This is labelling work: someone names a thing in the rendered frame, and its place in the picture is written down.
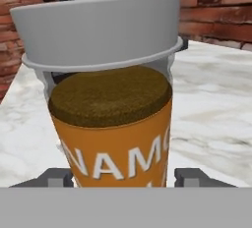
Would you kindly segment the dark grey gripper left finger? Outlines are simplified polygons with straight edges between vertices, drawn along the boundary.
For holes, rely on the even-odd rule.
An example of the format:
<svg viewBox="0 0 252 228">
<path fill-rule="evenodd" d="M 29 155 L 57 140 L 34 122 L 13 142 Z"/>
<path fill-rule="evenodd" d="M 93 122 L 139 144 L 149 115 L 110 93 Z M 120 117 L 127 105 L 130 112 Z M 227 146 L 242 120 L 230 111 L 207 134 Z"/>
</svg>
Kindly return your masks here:
<svg viewBox="0 0 252 228">
<path fill-rule="evenodd" d="M 69 168 L 48 168 L 37 178 L 14 185 L 14 188 L 73 188 L 72 178 Z"/>
</svg>

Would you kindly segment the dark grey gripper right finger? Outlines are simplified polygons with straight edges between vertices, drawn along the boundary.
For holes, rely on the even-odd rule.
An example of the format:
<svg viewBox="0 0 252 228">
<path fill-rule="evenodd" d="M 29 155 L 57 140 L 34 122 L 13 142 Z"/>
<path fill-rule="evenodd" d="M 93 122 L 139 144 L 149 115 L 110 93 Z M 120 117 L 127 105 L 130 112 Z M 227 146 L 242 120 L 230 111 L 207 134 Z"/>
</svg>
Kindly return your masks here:
<svg viewBox="0 0 252 228">
<path fill-rule="evenodd" d="M 233 185 L 210 178 L 200 168 L 176 168 L 174 170 L 175 187 L 203 187 L 203 188 L 233 188 Z"/>
</svg>

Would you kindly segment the orange cinnamon jar grey lid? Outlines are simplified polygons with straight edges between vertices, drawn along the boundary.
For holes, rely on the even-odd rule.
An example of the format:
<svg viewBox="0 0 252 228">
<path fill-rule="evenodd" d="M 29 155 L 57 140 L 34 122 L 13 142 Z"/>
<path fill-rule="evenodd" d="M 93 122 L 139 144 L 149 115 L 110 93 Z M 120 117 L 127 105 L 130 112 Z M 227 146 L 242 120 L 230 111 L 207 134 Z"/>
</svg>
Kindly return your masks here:
<svg viewBox="0 0 252 228">
<path fill-rule="evenodd" d="M 179 6 L 74 0 L 12 9 L 74 185 L 165 186 Z"/>
</svg>

